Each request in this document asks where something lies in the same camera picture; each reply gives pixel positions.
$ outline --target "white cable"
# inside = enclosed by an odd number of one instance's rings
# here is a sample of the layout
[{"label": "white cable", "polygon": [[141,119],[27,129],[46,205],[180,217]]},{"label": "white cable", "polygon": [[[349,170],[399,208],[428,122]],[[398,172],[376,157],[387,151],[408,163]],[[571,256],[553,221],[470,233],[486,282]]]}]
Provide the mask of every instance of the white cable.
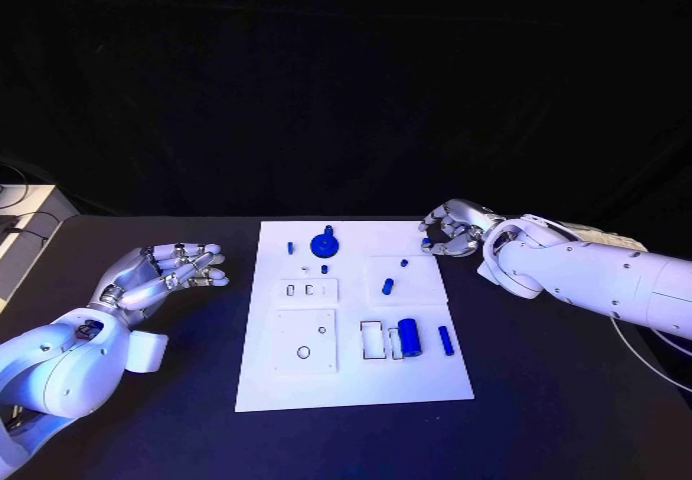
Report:
[{"label": "white cable", "polygon": [[622,339],[622,342],[627,345],[627,348],[630,349],[635,357],[641,360],[641,363],[651,369],[653,373],[656,373],[656,375],[659,375],[659,377],[663,378],[663,380],[669,381],[677,388],[682,388],[686,392],[692,393],[692,388],[682,385],[682,383],[677,383],[664,373],[660,373],[659,369],[643,359],[641,355],[634,350],[634,347],[630,345],[630,342],[624,338],[622,332],[620,331],[620,327],[617,326],[615,319],[612,317],[610,317],[610,321],[612,322],[612,326],[615,327],[617,334],[620,335],[620,338]]},{"label": "white cable", "polygon": [[682,353],[687,354],[692,357],[692,352],[689,350],[684,350],[684,348],[682,348],[672,340],[669,340],[657,330],[651,328],[651,332],[673,348],[676,348]]}]

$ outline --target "blue battery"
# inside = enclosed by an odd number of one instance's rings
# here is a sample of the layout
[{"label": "blue battery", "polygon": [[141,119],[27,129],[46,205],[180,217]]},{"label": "blue battery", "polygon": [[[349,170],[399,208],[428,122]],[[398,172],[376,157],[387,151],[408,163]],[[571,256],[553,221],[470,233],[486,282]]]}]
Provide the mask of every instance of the blue battery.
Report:
[{"label": "blue battery", "polygon": [[444,354],[454,355],[454,347],[451,346],[449,332],[447,327],[439,327],[439,338],[442,339]]},{"label": "blue battery", "polygon": [[421,339],[418,338],[418,328],[412,318],[399,320],[399,339],[402,355],[405,357],[416,357],[422,353],[422,349]]},{"label": "blue battery", "polygon": [[382,287],[382,293],[385,295],[389,295],[392,293],[392,287],[393,287],[393,280],[387,278],[385,280],[385,286]]}]

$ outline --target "robotic hand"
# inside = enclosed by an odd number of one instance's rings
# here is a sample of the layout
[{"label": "robotic hand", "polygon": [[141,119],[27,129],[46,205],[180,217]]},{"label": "robotic hand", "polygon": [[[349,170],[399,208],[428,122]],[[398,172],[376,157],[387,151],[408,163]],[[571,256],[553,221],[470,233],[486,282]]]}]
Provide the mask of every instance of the robotic hand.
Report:
[{"label": "robotic hand", "polygon": [[532,299],[545,289],[571,305],[692,338],[692,262],[588,241],[595,229],[535,215],[509,218],[465,200],[435,208],[419,230],[439,221],[451,240],[424,239],[422,250],[462,257],[483,245],[478,274],[514,295]]},{"label": "robotic hand", "polygon": [[86,308],[0,345],[0,402],[34,415],[0,428],[0,479],[103,404],[124,370],[158,369],[167,337],[131,329],[171,292],[227,284],[212,267],[223,261],[219,251],[187,243],[132,250],[105,272]]}]

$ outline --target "white base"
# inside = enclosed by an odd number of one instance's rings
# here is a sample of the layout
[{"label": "white base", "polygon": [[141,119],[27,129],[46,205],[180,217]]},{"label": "white base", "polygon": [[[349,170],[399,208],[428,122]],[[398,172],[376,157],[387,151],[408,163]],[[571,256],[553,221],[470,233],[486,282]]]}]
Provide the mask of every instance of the white base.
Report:
[{"label": "white base", "polygon": [[[320,259],[310,253],[310,240],[334,228],[338,253]],[[372,256],[399,256],[411,262],[421,256],[422,234],[418,222],[262,222],[256,252],[255,278],[242,353],[240,378],[235,411],[284,410],[347,405],[464,400],[473,398],[461,349],[457,342],[447,304],[372,307],[367,305],[366,259]],[[295,246],[288,255],[287,242]],[[307,266],[311,272],[328,266],[324,278],[338,280],[336,307],[337,372],[315,375],[276,375],[272,358],[272,322],[278,310],[272,304],[276,281],[295,278]],[[416,281],[438,282],[437,268],[432,278]],[[403,318],[418,324],[422,355],[392,360],[387,329],[396,328]],[[360,322],[382,322],[385,360],[363,360]],[[444,355],[438,327],[449,332],[454,355]]]}]

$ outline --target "cable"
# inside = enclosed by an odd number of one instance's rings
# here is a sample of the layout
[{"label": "cable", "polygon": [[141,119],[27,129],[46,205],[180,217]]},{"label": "cable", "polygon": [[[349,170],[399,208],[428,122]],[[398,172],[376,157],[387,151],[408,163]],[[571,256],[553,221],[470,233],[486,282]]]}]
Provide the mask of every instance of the cable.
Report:
[{"label": "cable", "polygon": [[631,353],[635,355],[635,357],[641,360],[641,363],[651,369],[653,373],[659,375],[663,380],[670,382],[677,388],[682,388],[686,392],[692,393],[692,388],[686,387],[682,385],[682,383],[677,383],[664,373],[659,371],[659,369],[644,360],[641,355],[637,353],[634,350],[634,347],[630,345],[630,342],[624,338],[622,332],[620,331],[620,327],[617,326],[615,319],[610,317],[610,321],[612,322],[612,326],[615,327],[617,334],[620,335],[620,338],[622,339],[624,344],[627,345],[627,348],[630,349]]},{"label": "cable", "polygon": [[0,207],[0,210],[3,210],[4,208],[10,208],[24,201],[26,195],[29,194],[29,180],[26,179],[26,175],[21,173],[21,170],[18,170],[18,168],[14,168],[11,165],[7,165],[5,163],[1,163],[1,162],[0,162],[0,165],[3,165],[7,168],[11,168],[11,170],[14,170],[18,173],[18,175],[21,176],[21,180],[24,181],[24,193],[21,194],[21,198],[14,203],[10,203],[8,205],[3,205]]},{"label": "cable", "polygon": [[60,224],[60,219],[52,213],[41,212],[40,210],[36,210],[36,212],[27,212],[27,213],[21,213],[20,215],[14,215],[14,218],[26,217],[26,215],[31,215],[33,213],[41,213],[43,215],[53,217],[53,220],[57,222],[57,225]]},{"label": "cable", "polygon": [[672,340],[669,340],[663,334],[654,330],[651,328],[651,332],[660,337],[660,339],[673,347],[676,348],[682,353],[684,353],[686,355],[689,355],[692,357],[692,352],[689,350],[686,350],[684,348],[682,348]]},{"label": "cable", "polygon": [[44,237],[43,235],[39,235],[36,232],[31,232],[30,230],[24,230],[21,228],[7,228],[4,230],[7,233],[30,233],[31,235],[36,235],[36,237],[40,238],[40,246],[43,247],[43,245],[46,244],[47,242],[47,237]]}]

